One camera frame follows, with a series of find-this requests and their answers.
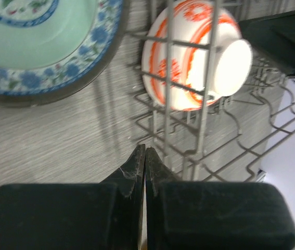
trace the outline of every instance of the bowl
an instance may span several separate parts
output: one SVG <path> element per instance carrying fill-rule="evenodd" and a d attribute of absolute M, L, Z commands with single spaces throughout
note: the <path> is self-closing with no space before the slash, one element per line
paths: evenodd
<path fill-rule="evenodd" d="M 208 44 L 212 28 L 213 5 L 203 0 L 181 0 L 174 2 L 173 39 L 196 44 Z M 166 37 L 167 9 L 152 25 L 148 35 Z M 247 78 L 252 51 L 250 44 L 241 39 L 241 33 L 233 16 L 224 8 L 220 11 L 216 33 L 216 54 L 212 67 L 213 80 L 209 89 L 208 105 L 222 96 L 236 93 Z M 172 47 L 171 80 L 195 90 L 204 90 L 204 66 L 208 51 L 193 47 L 174 45 Z M 142 70 L 165 77 L 166 44 L 146 41 L 143 49 Z M 144 75 L 145 88 L 159 105 L 165 104 L 165 82 Z M 202 97 L 194 92 L 171 86 L 171 107 L 174 110 L 197 110 Z"/>
<path fill-rule="evenodd" d="M 130 0 L 0 0 L 0 105 L 65 98 L 109 64 Z"/>

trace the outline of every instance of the red object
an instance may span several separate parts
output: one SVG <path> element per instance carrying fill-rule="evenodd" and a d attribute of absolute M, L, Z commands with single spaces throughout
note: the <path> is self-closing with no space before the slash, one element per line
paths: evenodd
<path fill-rule="evenodd" d="M 17 9 L 16 9 L 16 10 L 12 10 L 12 11 L 8 11 L 8 14 L 9 14 L 9 15 L 13 15 L 13 14 L 15 14 L 17 11 L 18 11 Z"/>
<path fill-rule="evenodd" d="M 208 4 L 194 3 L 190 4 L 184 12 L 184 17 L 188 21 L 198 22 L 209 18 L 213 12 L 213 7 Z"/>
<path fill-rule="evenodd" d="M 163 59 L 159 65 L 158 75 L 160 77 L 166 77 L 166 59 Z M 181 71 L 179 69 L 179 64 L 176 59 L 172 59 L 172 67 L 171 67 L 171 80 L 173 82 L 179 82 L 181 79 Z"/>

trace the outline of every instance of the metal wire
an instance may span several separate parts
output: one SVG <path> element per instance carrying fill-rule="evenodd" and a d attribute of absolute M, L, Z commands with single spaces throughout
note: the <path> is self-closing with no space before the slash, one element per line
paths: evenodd
<path fill-rule="evenodd" d="M 167 166 L 170 166 L 173 171 L 177 169 L 177 173 L 182 175 L 183 179 L 191 179 L 191 180 L 219 180 L 219 181 L 228 181 L 224 177 L 222 177 L 222 173 L 232 167 L 235 163 L 241 161 L 245 157 L 250 156 L 250 162 L 246 164 L 243 171 L 245 171 L 248 175 L 243 181 L 254 181 L 256 178 L 256 172 L 252 169 L 252 167 L 262 159 L 262 157 L 269 154 L 272 150 L 278 147 L 281 143 L 288 140 L 292 135 L 295 134 L 295 129 L 289 130 L 287 129 L 290 124 L 295 122 L 295 97 L 292 93 L 292 90 L 286 87 L 285 82 L 287 78 L 282 74 L 278 74 L 277 69 L 270 65 L 270 62 L 265 58 L 257 55 L 255 57 L 254 64 L 252 66 L 252 71 L 248 77 L 247 82 L 244 87 L 247 90 L 241 93 L 242 96 L 250 97 L 250 101 L 243 100 L 241 95 L 235 95 L 231 97 L 221 98 L 218 105 L 214 108 L 208 108 L 207 100 L 209 99 L 208 90 L 210 89 L 211 80 L 213 77 L 212 67 L 214 65 L 215 53 L 219 50 L 216 46 L 216 27 L 219 18 L 219 12 L 221 7 L 229 7 L 233 8 L 233 14 L 238 20 L 247 19 L 250 14 L 251 6 L 259 3 L 260 0 L 233 0 L 233 1 L 223 1 L 223 0 L 215 0 L 214 10 L 213 10 L 213 18 L 212 18 L 212 29 L 209 37 L 208 45 L 200 45 L 193 44 L 183 41 L 175 41 L 172 39 L 172 30 L 173 30 L 173 0 L 166 0 L 168 5 L 167 10 L 167 37 L 153 37 L 146 36 L 145 32 L 141 31 L 128 31 L 128 34 L 134 38 L 140 40 L 151 40 L 163 42 L 166 44 L 166 77 L 161 78 L 157 75 L 151 74 L 149 72 L 144 72 L 141 70 L 140 66 L 134 66 L 133 70 L 142 75 L 148 75 L 160 81 L 166 82 L 165 87 L 165 107 L 159 107 L 155 102 L 150 102 L 147 100 L 147 93 L 145 91 L 139 91 L 134 94 L 134 98 L 144 106 L 148 107 L 150 112 L 142 114 L 139 117 L 135 117 L 135 124 L 141 128 L 146 134 L 137 139 L 138 143 L 145 142 L 148 139 L 152 139 L 152 145 L 157 148 L 164 155 L 164 162 Z M 157 1 L 149 0 L 150 3 L 150 21 L 151 23 L 155 21 L 157 16 Z M 266 15 L 283 13 L 285 11 L 295 9 L 295 4 L 290 6 L 290 0 L 275 0 L 270 1 L 268 5 L 268 10 Z M 171 79 L 171 58 L 172 58 L 172 46 L 173 45 L 180 46 L 189 46 L 200 49 L 208 49 L 207 62 L 205 64 L 205 68 L 202 69 L 205 71 L 205 79 L 204 79 L 204 91 L 197 91 L 191 89 L 189 87 L 183 86 L 180 83 L 173 82 Z M 275 80 L 271 80 L 271 78 L 277 75 L 279 76 Z M 200 96 L 202 96 L 202 108 L 199 111 L 192 112 L 183 112 L 182 115 L 178 115 L 179 112 L 171 111 L 170 103 L 171 103 L 171 94 L 170 88 L 171 86 L 175 86 L 176 88 L 185 89 L 188 91 L 192 91 Z M 290 104 L 286 107 L 282 108 L 279 111 L 274 111 L 272 101 L 269 100 L 264 94 L 268 90 L 280 89 L 284 91 L 286 94 L 290 96 Z M 268 124 L 271 126 L 271 133 L 264 138 L 256 141 L 252 146 L 245 146 L 243 141 L 246 136 L 243 134 L 243 122 L 240 122 L 240 117 L 232 112 L 232 105 L 235 103 L 242 103 L 248 106 L 255 106 L 259 108 L 267 108 L 268 116 L 265 118 Z M 286 121 L 284 124 L 275 124 L 274 118 L 286 111 L 290 111 L 293 114 L 293 117 Z M 222 145 L 219 145 L 215 149 L 210 152 L 206 152 L 205 139 L 206 139 L 206 129 L 207 129 L 207 118 L 209 115 L 226 115 L 228 116 L 233 124 L 229 125 L 229 129 L 235 128 L 236 134 L 224 142 Z M 158 120 L 158 116 L 164 119 L 164 123 L 162 126 L 158 127 L 160 120 Z M 193 143 L 193 148 L 186 148 L 183 150 L 181 147 L 177 145 L 176 141 L 171 140 L 181 131 L 187 131 L 190 135 L 194 136 L 195 142 Z M 272 145 L 270 148 L 265 149 L 263 152 L 258 153 L 257 148 L 265 145 L 268 140 L 270 140 L 275 135 L 282 133 L 285 136 Z M 213 158 L 215 154 L 221 152 L 225 147 L 229 145 L 233 145 L 236 143 L 239 149 L 241 149 L 242 153 L 230 159 L 227 163 L 222 166 L 218 166 L 217 169 L 211 169 L 205 162 L 209 159 Z M 182 160 L 179 165 L 181 165 L 180 170 L 178 170 L 177 166 L 173 165 L 171 161 L 169 161 L 170 151 L 175 152 L 179 155 Z M 208 176 L 204 178 L 199 177 L 199 170 L 203 169 Z"/>

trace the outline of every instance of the plate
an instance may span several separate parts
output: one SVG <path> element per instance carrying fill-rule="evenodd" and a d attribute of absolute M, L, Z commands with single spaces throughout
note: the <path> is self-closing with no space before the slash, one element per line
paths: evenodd
<path fill-rule="evenodd" d="M 109 64 L 130 0 L 0 0 L 0 104 L 63 99 Z"/>
<path fill-rule="evenodd" d="M 167 9 L 156 19 L 149 36 L 166 37 Z M 173 37 L 175 40 L 207 44 L 211 31 L 213 5 L 210 1 L 180 0 L 174 3 Z M 225 9 L 221 9 L 217 30 L 217 44 L 229 39 L 240 39 L 241 33 L 235 19 Z M 207 51 L 192 47 L 174 45 L 172 48 L 171 78 L 172 81 L 203 90 L 204 63 Z M 146 41 L 143 49 L 142 70 L 165 77 L 166 45 L 155 41 Z M 164 105 L 165 84 L 147 75 L 143 81 L 148 94 L 159 105 Z M 208 105 L 221 98 L 215 91 L 209 91 Z M 174 110 L 197 110 L 202 104 L 202 97 L 193 92 L 176 87 L 171 88 L 171 106 Z"/>

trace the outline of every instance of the dishwasher rack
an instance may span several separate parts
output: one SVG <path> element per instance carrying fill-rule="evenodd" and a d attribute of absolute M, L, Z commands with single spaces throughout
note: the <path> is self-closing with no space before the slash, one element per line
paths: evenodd
<path fill-rule="evenodd" d="M 205 90 L 210 87 L 210 82 L 212 79 L 212 70 L 210 65 L 214 63 L 215 52 L 216 52 L 216 24 L 218 22 L 219 11 L 221 7 L 228 9 L 234 17 L 239 20 L 245 20 L 249 17 L 249 12 L 253 4 L 259 3 L 261 0 L 215 0 L 213 1 L 214 10 L 212 17 L 212 30 L 209 39 L 209 44 L 204 45 L 204 49 L 208 49 L 208 59 L 205 67 L 206 77 L 205 77 Z M 202 108 L 198 111 L 172 111 L 170 108 L 170 87 L 175 86 L 176 88 L 185 89 L 188 91 L 193 91 L 200 94 L 204 100 L 208 99 L 208 91 L 196 91 L 189 87 L 182 86 L 176 82 L 172 82 L 170 79 L 170 68 L 171 68 L 171 58 L 172 58 L 172 46 L 174 41 L 172 40 L 172 29 L 173 29 L 173 0 L 166 0 L 168 6 L 168 27 L 167 27 L 167 37 L 158 38 L 147 36 L 146 30 L 136 30 L 128 31 L 128 34 L 136 39 L 140 40 L 153 40 L 158 42 L 164 42 L 167 45 L 167 67 L 166 67 L 166 77 L 161 78 L 157 75 L 150 74 L 149 72 L 143 72 L 140 65 L 134 65 L 133 70 L 139 74 L 147 74 L 158 80 L 163 80 L 166 82 L 166 92 L 165 92 L 165 107 L 158 106 L 155 102 L 148 98 L 145 91 L 139 91 L 134 94 L 134 98 L 144 106 L 148 107 L 150 112 L 142 114 L 136 117 L 135 123 L 138 127 L 144 130 L 147 134 L 140 137 L 137 142 L 142 143 L 147 139 L 151 140 L 151 145 L 159 150 L 163 155 L 163 161 L 166 166 L 169 166 L 174 172 L 178 173 L 184 180 L 216 180 L 216 181 L 228 181 L 221 176 L 221 173 L 227 168 L 232 167 L 236 162 L 246 157 L 251 156 L 250 162 L 246 164 L 246 172 L 248 176 L 243 179 L 243 181 L 255 181 L 257 178 L 257 171 L 252 169 L 252 166 L 259 162 L 264 156 L 269 154 L 272 150 L 278 147 L 281 143 L 288 140 L 292 135 L 295 134 L 295 128 L 291 130 L 288 127 L 295 122 L 295 94 L 288 85 L 287 77 L 280 73 L 276 68 L 271 66 L 268 59 L 261 57 L 256 52 L 254 53 L 254 60 L 251 69 L 251 73 L 243 86 L 243 91 L 241 93 L 235 94 L 230 97 L 223 97 L 220 101 L 213 106 L 208 107 L 206 101 L 203 102 Z M 150 21 L 153 22 L 157 17 L 157 0 L 150 0 Z M 286 11 L 295 10 L 295 2 L 290 0 L 275 0 L 270 1 L 267 5 L 267 15 L 273 15 L 278 13 L 283 13 Z M 197 44 L 185 43 L 184 46 L 198 47 L 203 46 Z M 276 110 L 272 101 L 269 100 L 265 93 L 272 89 L 278 89 L 282 91 L 285 95 L 289 95 L 290 102 L 288 105 L 284 106 L 280 110 Z M 250 100 L 243 99 L 242 97 L 249 96 Z M 264 117 L 271 127 L 271 133 L 264 136 L 260 140 L 257 140 L 251 146 L 246 146 L 243 144 L 241 139 L 245 136 L 242 132 L 243 124 L 240 122 L 240 117 L 234 115 L 230 108 L 235 103 L 243 103 L 245 105 L 253 105 L 258 108 L 267 108 L 268 115 Z M 292 116 L 288 121 L 284 121 L 282 124 L 275 123 L 275 118 L 284 112 L 290 112 Z M 207 133 L 207 119 L 209 116 L 218 116 L 220 114 L 229 116 L 233 121 L 233 126 L 235 126 L 236 134 L 227 140 L 222 145 L 218 146 L 214 150 L 207 152 L 206 147 L 206 133 Z M 183 150 L 179 148 L 176 143 L 171 140 L 171 136 L 176 134 L 179 128 L 187 131 L 188 134 L 192 135 L 194 138 L 193 147 Z M 264 146 L 262 153 L 258 153 L 255 149 L 259 146 L 265 145 L 271 138 L 278 137 L 278 140 L 274 145 L 270 147 Z M 207 164 L 205 164 L 206 159 L 212 157 L 217 151 L 222 150 L 230 143 L 236 142 L 236 145 L 242 150 L 242 153 L 229 159 L 226 164 L 218 166 L 217 169 L 211 169 Z M 171 163 L 170 151 L 176 152 L 180 155 L 182 162 L 180 163 L 180 170 L 178 170 Z M 199 174 L 199 169 L 203 169 L 206 174 L 202 177 Z"/>

